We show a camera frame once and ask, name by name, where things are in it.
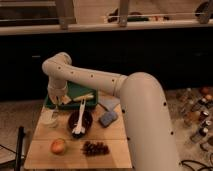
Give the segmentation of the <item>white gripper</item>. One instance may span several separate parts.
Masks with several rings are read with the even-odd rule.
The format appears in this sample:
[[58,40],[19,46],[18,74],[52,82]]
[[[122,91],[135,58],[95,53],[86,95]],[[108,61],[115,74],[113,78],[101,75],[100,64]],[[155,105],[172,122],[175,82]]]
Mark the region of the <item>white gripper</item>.
[[61,105],[63,97],[67,94],[68,87],[65,86],[63,88],[53,88],[51,86],[48,87],[48,96],[53,104]]

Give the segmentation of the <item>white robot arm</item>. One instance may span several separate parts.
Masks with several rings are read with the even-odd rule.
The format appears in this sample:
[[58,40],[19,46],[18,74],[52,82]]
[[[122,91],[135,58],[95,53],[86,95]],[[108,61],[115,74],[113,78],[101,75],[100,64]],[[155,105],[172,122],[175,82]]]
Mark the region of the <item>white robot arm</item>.
[[67,93],[69,81],[120,99],[134,171],[182,171],[165,94],[154,76],[75,67],[64,52],[46,59],[42,70],[52,99]]

